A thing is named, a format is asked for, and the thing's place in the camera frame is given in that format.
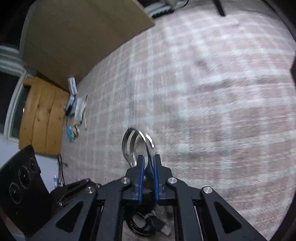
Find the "small blue packet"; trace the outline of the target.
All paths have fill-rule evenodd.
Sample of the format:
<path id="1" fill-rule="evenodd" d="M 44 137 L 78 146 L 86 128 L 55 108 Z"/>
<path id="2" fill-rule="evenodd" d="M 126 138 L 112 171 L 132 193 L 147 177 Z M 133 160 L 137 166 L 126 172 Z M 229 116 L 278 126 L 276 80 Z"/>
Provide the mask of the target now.
<path id="1" fill-rule="evenodd" d="M 70 142 L 72 142 L 73 141 L 73 135 L 72 135 L 72 128 L 71 128 L 71 126 L 67 125 L 66 126 L 66 131 L 67 131 L 68 140 Z"/>

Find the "black box with circles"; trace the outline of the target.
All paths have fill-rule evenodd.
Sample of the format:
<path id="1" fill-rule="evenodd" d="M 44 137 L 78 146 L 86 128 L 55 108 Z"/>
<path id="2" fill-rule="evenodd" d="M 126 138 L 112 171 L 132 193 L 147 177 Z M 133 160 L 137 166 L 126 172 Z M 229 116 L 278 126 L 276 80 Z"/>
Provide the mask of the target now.
<path id="1" fill-rule="evenodd" d="M 50 195 L 31 145 L 1 167 L 0 179 L 1 209 L 26 237 L 31 237 L 51 213 Z"/>

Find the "pine wood board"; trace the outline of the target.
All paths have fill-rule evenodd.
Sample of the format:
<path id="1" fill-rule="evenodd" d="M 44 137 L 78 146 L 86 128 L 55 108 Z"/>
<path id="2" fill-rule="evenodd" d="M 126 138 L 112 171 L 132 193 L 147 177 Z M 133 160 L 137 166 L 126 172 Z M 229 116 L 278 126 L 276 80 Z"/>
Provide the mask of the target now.
<path id="1" fill-rule="evenodd" d="M 30 91 L 25 102 L 18 148 L 32 145 L 35 153 L 57 156 L 61 152 L 64 105 L 69 93 L 40 78 L 25 78 Z"/>

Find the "white blue small box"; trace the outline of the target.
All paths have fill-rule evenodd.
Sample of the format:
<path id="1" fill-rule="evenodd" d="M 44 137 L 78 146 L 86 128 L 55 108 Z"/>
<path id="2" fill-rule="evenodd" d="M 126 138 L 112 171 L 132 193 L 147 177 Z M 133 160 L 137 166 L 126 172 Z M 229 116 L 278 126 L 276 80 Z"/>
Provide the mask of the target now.
<path id="1" fill-rule="evenodd" d="M 69 86 L 69 91 L 72 96 L 77 95 L 77 86 L 76 86 L 76 81 L 74 77 L 68 78 L 68 86 Z"/>

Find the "brown cardboard panel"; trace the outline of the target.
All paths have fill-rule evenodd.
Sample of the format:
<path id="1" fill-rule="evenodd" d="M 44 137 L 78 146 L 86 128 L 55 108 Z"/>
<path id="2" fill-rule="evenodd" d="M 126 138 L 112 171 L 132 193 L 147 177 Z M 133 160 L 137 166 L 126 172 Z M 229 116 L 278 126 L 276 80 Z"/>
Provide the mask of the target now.
<path id="1" fill-rule="evenodd" d="M 154 21 L 138 1 L 36 1 L 27 13 L 20 56 L 63 89 Z"/>

